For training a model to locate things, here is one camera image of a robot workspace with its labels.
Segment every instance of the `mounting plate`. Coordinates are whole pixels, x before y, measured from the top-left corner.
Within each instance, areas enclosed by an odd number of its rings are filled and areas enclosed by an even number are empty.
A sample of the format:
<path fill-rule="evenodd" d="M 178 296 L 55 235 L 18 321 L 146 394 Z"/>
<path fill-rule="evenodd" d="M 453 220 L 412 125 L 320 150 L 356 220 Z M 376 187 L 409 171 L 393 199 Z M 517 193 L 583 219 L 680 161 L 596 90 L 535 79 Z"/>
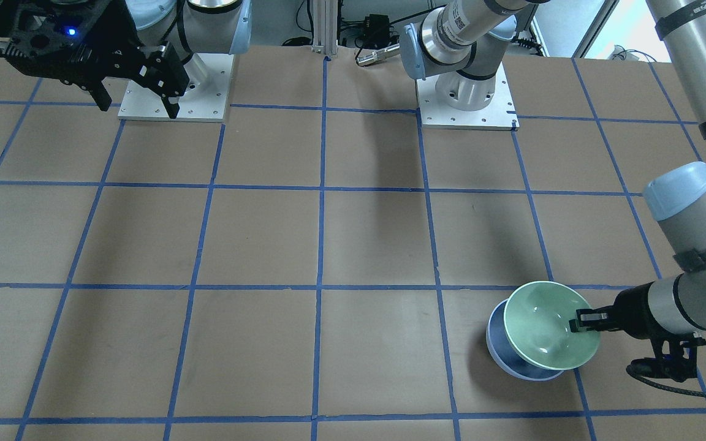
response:
<path fill-rule="evenodd" d="M 490 105 L 479 111 L 460 111 L 439 100 L 435 92 L 438 76 L 416 81 L 421 125 L 437 129 L 511 130 L 519 128 L 505 69 L 499 65 L 498 87 Z"/>
<path fill-rule="evenodd" d="M 233 55 L 227 53 L 199 53 L 208 66 L 208 80 L 195 89 L 187 89 L 179 98 L 179 115 L 168 118 L 160 98 L 149 89 L 138 86 L 134 81 L 127 85 L 127 91 L 118 110 L 120 119 L 138 121 L 191 121 L 196 123 L 224 123 L 230 97 L 230 81 L 233 74 Z"/>

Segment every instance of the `metal connector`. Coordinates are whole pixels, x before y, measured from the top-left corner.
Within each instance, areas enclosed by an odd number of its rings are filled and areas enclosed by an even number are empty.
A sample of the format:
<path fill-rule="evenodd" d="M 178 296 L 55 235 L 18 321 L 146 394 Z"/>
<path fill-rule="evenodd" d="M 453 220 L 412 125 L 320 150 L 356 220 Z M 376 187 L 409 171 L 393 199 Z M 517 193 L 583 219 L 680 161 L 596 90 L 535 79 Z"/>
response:
<path fill-rule="evenodd" d="M 370 53 L 369 55 L 359 56 L 356 58 L 356 64 L 359 66 L 371 66 L 376 62 L 383 61 L 387 58 L 392 58 L 392 56 L 400 55 L 400 43 L 395 45 L 390 45 L 389 47 L 379 48 L 378 50 Z"/>

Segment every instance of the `green bowl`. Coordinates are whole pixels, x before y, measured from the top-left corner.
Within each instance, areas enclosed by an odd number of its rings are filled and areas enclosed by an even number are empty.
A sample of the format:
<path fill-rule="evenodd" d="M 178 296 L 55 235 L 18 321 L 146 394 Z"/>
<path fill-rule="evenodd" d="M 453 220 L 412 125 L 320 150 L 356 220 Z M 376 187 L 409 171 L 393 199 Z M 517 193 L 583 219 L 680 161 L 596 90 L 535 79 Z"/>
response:
<path fill-rule="evenodd" d="M 508 342 L 520 357 L 539 368 L 579 368 L 596 354 L 597 332 L 571 332 L 577 309 L 589 308 L 576 291 L 555 282 L 530 282 L 508 298 L 503 315 Z"/>

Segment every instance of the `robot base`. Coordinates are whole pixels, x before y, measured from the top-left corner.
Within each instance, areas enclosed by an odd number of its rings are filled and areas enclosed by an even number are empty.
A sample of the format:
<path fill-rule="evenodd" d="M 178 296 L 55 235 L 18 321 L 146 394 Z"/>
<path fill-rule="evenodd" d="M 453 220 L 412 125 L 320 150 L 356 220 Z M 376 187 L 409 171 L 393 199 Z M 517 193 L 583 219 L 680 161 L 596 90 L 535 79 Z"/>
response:
<path fill-rule="evenodd" d="M 498 89 L 490 105 L 479 111 L 462 111 L 437 98 L 437 76 L 416 81 L 421 125 L 438 129 L 512 130 L 519 128 L 511 89 L 503 65 L 498 68 Z"/>
<path fill-rule="evenodd" d="M 190 121 L 196 123 L 224 123 L 230 97 L 233 74 L 233 55 L 199 53 L 196 56 L 208 67 L 208 78 L 194 89 L 187 89 L 179 98 L 179 115 L 168 118 L 160 98 L 149 89 L 130 81 L 121 108 L 120 119 L 138 121 Z"/>

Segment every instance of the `blue bowl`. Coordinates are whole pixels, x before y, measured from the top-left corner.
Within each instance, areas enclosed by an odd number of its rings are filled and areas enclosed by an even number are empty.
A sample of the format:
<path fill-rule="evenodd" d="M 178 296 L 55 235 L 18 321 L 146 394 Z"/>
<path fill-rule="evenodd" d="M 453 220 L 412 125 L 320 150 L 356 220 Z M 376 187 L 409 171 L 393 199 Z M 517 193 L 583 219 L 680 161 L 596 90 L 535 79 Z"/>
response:
<path fill-rule="evenodd" d="M 487 348 L 495 363 L 501 366 L 503 371 L 522 380 L 529 382 L 546 382 L 546 380 L 557 379 L 565 371 L 554 371 L 554 369 L 544 369 L 527 363 L 508 342 L 503 322 L 505 304 L 508 300 L 499 302 L 498 306 L 490 316 L 487 323 Z"/>

